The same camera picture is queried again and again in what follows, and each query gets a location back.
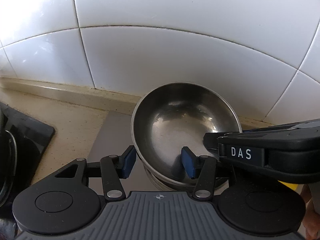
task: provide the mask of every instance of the beige countertop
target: beige countertop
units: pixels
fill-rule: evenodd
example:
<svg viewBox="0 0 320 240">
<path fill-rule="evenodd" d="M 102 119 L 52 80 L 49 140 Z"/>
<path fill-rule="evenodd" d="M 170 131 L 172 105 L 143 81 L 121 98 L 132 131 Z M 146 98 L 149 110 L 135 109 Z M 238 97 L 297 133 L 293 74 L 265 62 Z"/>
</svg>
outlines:
<svg viewBox="0 0 320 240">
<path fill-rule="evenodd" d="M 86 158 L 108 114 L 105 110 L 8 89 L 0 89 L 0 101 L 55 128 L 32 183 L 76 158 Z"/>
</svg>

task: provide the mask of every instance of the tile grout line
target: tile grout line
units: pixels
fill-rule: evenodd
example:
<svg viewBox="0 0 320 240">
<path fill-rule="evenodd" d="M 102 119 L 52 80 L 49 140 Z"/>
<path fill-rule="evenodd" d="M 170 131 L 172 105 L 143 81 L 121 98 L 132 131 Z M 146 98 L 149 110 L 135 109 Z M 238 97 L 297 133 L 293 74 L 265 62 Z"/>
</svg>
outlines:
<svg viewBox="0 0 320 240">
<path fill-rule="evenodd" d="M 5 56 L 7 57 L 7 60 L 8 60 L 8 62 L 9 62 L 9 64 L 10 64 L 10 66 L 11 66 L 11 68 L 12 68 L 12 70 L 13 70 L 14 74 L 16 75 L 16 78 L 18 78 L 18 75 L 17 75 L 16 71 L 14 70 L 14 68 L 13 68 L 13 66 L 12 66 L 12 64 L 11 64 L 11 62 L 10 62 L 10 60 L 9 60 L 9 58 L 8 58 L 7 53 L 5 52 L 5 49 L 4 49 L 4 46 L 3 46 L 3 44 L 2 44 L 2 41 L 1 41 L 1 40 L 0 40 L 0 44 L 1 44 L 1 48 L 3 49 L 3 52 L 4 52 Z"/>
<path fill-rule="evenodd" d="M 265 122 L 265 119 L 267 118 L 268 114 L 270 114 L 270 112 L 276 107 L 276 105 L 280 102 L 281 98 L 284 96 L 284 94 L 286 93 L 286 91 L 288 90 L 291 82 L 293 81 L 293 79 L 295 78 L 295 76 L 298 73 L 298 69 L 295 71 L 292 79 L 290 80 L 289 84 L 287 85 L 287 87 L 285 88 L 285 90 L 282 92 L 281 96 L 279 97 L 279 99 L 275 102 L 275 104 L 273 105 L 273 107 L 270 109 L 270 111 L 266 114 L 266 116 L 262 119 L 262 122 Z"/>
<path fill-rule="evenodd" d="M 85 48 L 84 48 L 84 43 L 83 43 L 83 39 L 82 39 L 82 33 L 81 33 L 80 25 L 79 25 L 79 18 L 78 18 L 78 13 L 77 13 L 77 8 L 76 8 L 76 0 L 73 0 L 73 8 L 74 8 L 74 10 L 75 10 L 76 19 L 77 19 L 77 24 L 78 24 L 78 29 L 79 29 L 79 34 L 80 34 L 80 39 L 81 39 L 81 44 L 82 44 L 82 48 L 83 48 L 83 51 L 84 51 L 85 60 L 86 60 L 86 62 L 87 62 L 87 66 L 88 66 L 88 69 L 89 69 L 89 72 L 90 72 L 92 84 L 93 84 L 94 88 L 97 88 L 97 87 L 96 87 L 96 84 L 94 83 L 93 76 L 92 76 L 92 72 L 91 72 L 91 69 L 90 69 L 90 66 L 89 66 L 89 61 L 88 61 L 88 57 L 87 57 L 87 52 L 85 51 Z"/>
<path fill-rule="evenodd" d="M 267 118 L 268 114 L 271 113 L 271 111 L 275 108 L 275 106 L 277 105 L 277 103 L 278 103 L 278 102 L 280 101 L 280 99 L 283 97 L 283 95 L 284 95 L 285 92 L 287 91 L 288 87 L 290 86 L 291 82 L 293 81 L 293 79 L 294 79 L 294 77 L 297 75 L 297 73 L 298 73 L 298 72 L 303 73 L 303 72 L 300 70 L 300 68 L 301 68 L 303 62 L 306 60 L 307 54 L 308 54 L 308 52 L 309 52 L 309 50 L 310 50 L 310 48 L 311 48 L 311 45 L 312 45 L 312 43 L 313 43 L 313 41 L 314 41 L 314 39 L 315 39 L 315 36 L 316 36 L 316 34 L 317 34 L 317 32 L 318 32 L 319 29 L 320 29 L 320 20 L 319 20 L 318 26 L 317 26 L 314 34 L 313 34 L 313 37 L 312 37 L 312 39 L 311 39 L 309 48 L 307 49 L 307 51 L 306 51 L 306 53 L 305 53 L 305 55 L 304 55 L 304 57 L 303 57 L 303 60 L 302 60 L 301 63 L 300 63 L 300 66 L 299 66 L 299 67 L 297 68 L 297 70 L 295 71 L 292 79 L 290 80 L 289 84 L 287 85 L 287 87 L 285 88 L 285 90 L 283 91 L 283 93 L 281 94 L 281 96 L 279 97 L 279 99 L 276 101 L 276 103 L 273 105 L 273 107 L 270 109 L 270 111 L 266 114 L 266 116 L 262 119 L 263 122 L 264 122 L 264 120 Z"/>
<path fill-rule="evenodd" d="M 144 27 L 144 28 L 154 28 L 154 29 L 164 29 L 164 30 L 171 30 L 171 31 L 178 31 L 178 32 L 185 32 L 185 33 L 192 33 L 192 34 L 198 34 L 198 35 L 201 35 L 201 36 L 206 36 L 206 37 L 210 37 L 210 38 L 215 38 L 215 39 L 218 39 L 218 40 L 221 40 L 221 41 L 227 41 L 227 42 L 231 42 L 231 43 L 234 43 L 236 45 L 239 45 L 239 46 L 242 46 L 242 47 L 245 47 L 245 48 L 248 48 L 248 49 L 252 49 L 256 52 L 259 52 L 261 54 L 264 54 L 266 56 L 269 56 L 271 58 L 274 58 L 284 64 L 287 64 L 288 66 L 290 67 L 293 67 L 295 68 L 294 66 L 290 65 L 289 63 L 286 63 L 284 62 L 283 60 L 279 59 L 279 58 L 276 58 L 276 57 L 273 57 L 265 52 L 262 52 L 260 50 L 256 50 L 254 48 L 251 48 L 249 46 L 246 46 L 246 45 L 243 45 L 243 44 L 240 44 L 240 43 L 237 43 L 235 41 L 231 41 L 231 40 L 227 40 L 227 39 L 224 39 L 224 38 L 220 38 L 220 37 L 217 37 L 217 36 L 212 36 L 212 35 L 208 35 L 208 34 L 205 34 L 205 33 L 199 33 L 199 32 L 193 32 L 193 31 L 187 31 L 187 30 L 183 30 L 183 29 L 175 29 L 175 28 L 169 28 L 169 27 L 159 27 L 159 26 L 148 26 L 148 25 L 94 25 L 94 26 L 86 26 L 86 27 L 80 27 L 80 29 L 89 29 L 89 28 L 98 28 L 98 27 Z"/>
<path fill-rule="evenodd" d="M 31 36 L 31 37 L 27 37 L 27 38 L 24 38 L 22 40 L 19 40 L 19 41 L 15 41 L 15 42 L 12 42 L 12 43 L 9 43 L 7 45 L 5 45 L 4 47 L 7 47 L 9 45 L 12 45 L 16 42 L 20 42 L 20 41 L 24 41 L 24 40 L 27 40 L 27 39 L 31 39 L 31 38 L 34 38 L 34 37 L 37 37 L 37 36 L 42 36 L 42 35 L 46 35 L 46 34 L 50 34 L 50 33 L 56 33 L 56 32 L 61 32 L 61 31 L 66 31 L 66 30 L 73 30 L 73 29 L 87 29 L 87 28 L 98 28 L 98 27 L 144 27 L 144 28 L 154 28 L 154 29 L 164 29 L 164 30 L 172 30 L 172 31 L 179 31 L 179 32 L 185 32 L 185 33 L 193 33 L 193 34 L 198 34 L 198 35 L 201 35 L 201 36 L 206 36 L 206 37 L 210 37 L 210 38 L 215 38 L 215 39 L 218 39 L 218 40 L 222 40 L 222 41 L 227 41 L 227 42 L 231 42 L 231 43 L 234 43 L 236 45 L 239 45 L 239 46 L 242 46 L 242 47 L 245 47 L 245 48 L 248 48 L 248 49 L 252 49 L 256 52 L 259 52 L 261 54 L 264 54 L 268 57 L 271 57 L 275 60 L 278 60 L 284 64 L 287 64 L 288 66 L 290 67 L 293 67 L 295 68 L 294 66 L 290 65 L 289 63 L 286 63 L 284 62 L 283 60 L 279 59 L 279 58 L 276 58 L 276 57 L 273 57 L 269 54 L 266 54 L 262 51 L 259 51 L 259 50 L 256 50 L 254 48 L 251 48 L 249 46 L 245 46 L 243 44 L 240 44 L 240 43 L 237 43 L 237 42 L 234 42 L 234 41 L 230 41 L 230 40 L 227 40 L 227 39 L 223 39 L 223 38 L 220 38 L 220 37 L 216 37 L 216 36 L 212 36 L 212 35 L 208 35 L 208 34 L 204 34 L 204 33 L 198 33 L 198 32 L 192 32 L 192 31 L 186 31 L 186 30 L 181 30 L 181 29 L 174 29 L 174 28 L 167 28 L 167 27 L 157 27 L 157 26 L 147 26 L 147 25 L 97 25 L 97 26 L 86 26 L 86 27 L 76 27 L 76 28 L 68 28 L 68 29 L 63 29 L 63 30 L 57 30 L 57 31 L 51 31 L 51 32 L 47 32 L 47 33 L 42 33 L 42 34 L 38 34 L 38 35 L 35 35 L 35 36 Z"/>
<path fill-rule="evenodd" d="M 17 43 L 17 42 L 25 41 L 25 40 L 28 40 L 28 39 L 31 39 L 31 38 L 35 38 L 35 37 L 39 37 L 39 36 L 43 36 L 43 35 L 47 35 L 47 34 L 51 34 L 51 33 L 57 33 L 57 32 L 63 32 L 63 31 L 68 31 L 68 30 L 74 30 L 74 29 L 79 29 L 79 27 L 67 28 L 67 29 L 57 30 L 57 31 L 51 31 L 51 32 L 47 32 L 47 33 L 41 33 L 41 34 L 38 34 L 38 35 L 34 35 L 34 36 L 31 36 L 31 37 L 24 38 L 24 39 L 22 39 L 22 40 L 18 40 L 18 41 L 9 43 L 9 44 L 7 44 L 7 45 L 5 45 L 5 46 L 3 46 L 3 47 L 7 47 L 7 46 L 10 46 L 10 45 L 15 44 L 15 43 Z"/>
</svg>

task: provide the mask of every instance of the human hand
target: human hand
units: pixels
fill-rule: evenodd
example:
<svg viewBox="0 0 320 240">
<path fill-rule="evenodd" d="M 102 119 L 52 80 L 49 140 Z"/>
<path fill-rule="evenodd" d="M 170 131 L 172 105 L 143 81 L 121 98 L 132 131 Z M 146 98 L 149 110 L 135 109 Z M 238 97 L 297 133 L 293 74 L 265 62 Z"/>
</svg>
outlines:
<svg viewBox="0 0 320 240">
<path fill-rule="evenodd" d="M 312 198 L 311 191 L 308 184 L 303 185 L 300 196 L 303 198 L 303 201 L 307 204 Z"/>
<path fill-rule="evenodd" d="M 317 239 L 318 232 L 320 231 L 320 215 L 315 212 L 312 199 L 306 208 L 306 214 L 302 220 L 302 224 L 306 229 L 306 239 Z"/>
</svg>

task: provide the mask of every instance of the bowl rim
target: bowl rim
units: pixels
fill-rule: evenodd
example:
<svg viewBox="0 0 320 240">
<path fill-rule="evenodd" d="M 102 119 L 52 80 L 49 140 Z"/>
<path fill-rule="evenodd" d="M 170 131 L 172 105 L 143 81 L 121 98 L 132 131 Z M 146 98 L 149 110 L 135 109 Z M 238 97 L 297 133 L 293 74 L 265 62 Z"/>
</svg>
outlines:
<svg viewBox="0 0 320 240">
<path fill-rule="evenodd" d="M 166 83 L 166 84 L 163 84 L 161 86 L 158 86 L 156 88 L 154 88 L 153 90 L 151 90 L 150 92 L 146 93 L 143 97 L 140 98 L 140 100 L 138 101 L 138 103 L 136 104 L 133 112 L 132 112 L 132 117 L 131 117 L 131 124 L 130 124 L 130 127 L 131 127 L 131 138 L 132 138 L 132 141 L 133 141 L 133 144 L 134 144 L 134 147 L 136 148 L 136 151 L 137 151 L 137 154 L 138 154 L 138 157 L 140 158 L 140 160 L 142 161 L 143 165 L 154 175 L 156 176 L 157 178 L 159 179 L 162 179 L 164 181 L 166 181 L 167 183 L 171 183 L 171 184 L 174 184 L 174 185 L 177 185 L 177 186 L 190 186 L 190 184 L 188 183 L 183 183 L 183 182 L 180 182 L 180 181 L 177 181 L 177 180 L 174 180 L 174 179 L 170 179 L 164 175 L 162 175 L 160 172 L 158 172 L 155 168 L 153 168 L 148 162 L 147 160 L 143 157 L 142 153 L 140 152 L 140 149 L 137 145 L 137 142 L 136 142 L 136 139 L 135 139 L 135 136 L 134 136 L 134 119 L 135 119 L 135 115 L 137 113 L 137 110 L 140 106 L 140 104 L 142 103 L 142 101 L 149 95 L 151 94 L 153 91 L 161 88 L 161 87 L 164 87 L 164 86 L 168 86 L 168 85 L 172 85 L 172 84 L 188 84 L 188 85 L 195 85 L 195 86 L 198 86 L 198 87 L 202 87 L 208 91 L 210 91 L 211 93 L 213 93 L 214 95 L 218 96 L 228 107 L 229 109 L 231 110 L 234 118 L 236 119 L 236 122 L 237 122 L 237 125 L 238 125 L 238 128 L 239 128 L 239 132 L 242 132 L 242 128 L 241 128 L 241 123 L 238 119 L 238 116 L 236 115 L 236 112 L 233 110 L 233 108 L 231 107 L 231 105 L 225 100 L 223 99 L 223 97 L 221 97 L 218 93 L 214 92 L 213 90 L 205 87 L 205 86 L 202 86 L 202 85 L 199 85 L 199 84 L 196 84 L 196 83 L 192 83 L 192 82 L 169 82 L 169 83 Z"/>
</svg>

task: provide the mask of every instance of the white ceramic tile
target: white ceramic tile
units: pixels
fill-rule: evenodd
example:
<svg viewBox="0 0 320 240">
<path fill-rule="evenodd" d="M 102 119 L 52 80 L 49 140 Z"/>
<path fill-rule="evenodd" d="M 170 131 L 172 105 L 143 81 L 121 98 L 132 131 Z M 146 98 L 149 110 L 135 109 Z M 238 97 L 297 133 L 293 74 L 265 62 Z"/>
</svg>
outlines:
<svg viewBox="0 0 320 240">
<path fill-rule="evenodd" d="M 320 84 L 298 71 L 264 121 L 273 124 L 320 118 Z"/>
<path fill-rule="evenodd" d="M 0 19 L 3 46 L 77 27 L 73 0 L 0 0 Z"/>
<path fill-rule="evenodd" d="M 4 49 L 18 78 L 93 86 L 79 29 L 36 36 Z"/>
<path fill-rule="evenodd" d="M 173 81 L 204 85 L 240 116 L 261 120 L 295 69 L 272 57 L 204 35 L 148 27 L 81 29 L 96 88 L 143 95 Z"/>
<path fill-rule="evenodd" d="M 234 41 L 299 67 L 320 0 L 75 0 L 81 27 L 157 26 Z"/>
<path fill-rule="evenodd" d="M 0 77 L 17 77 L 4 53 L 3 48 L 0 49 Z"/>
<path fill-rule="evenodd" d="M 320 82 L 320 24 L 299 70 Z"/>
</svg>

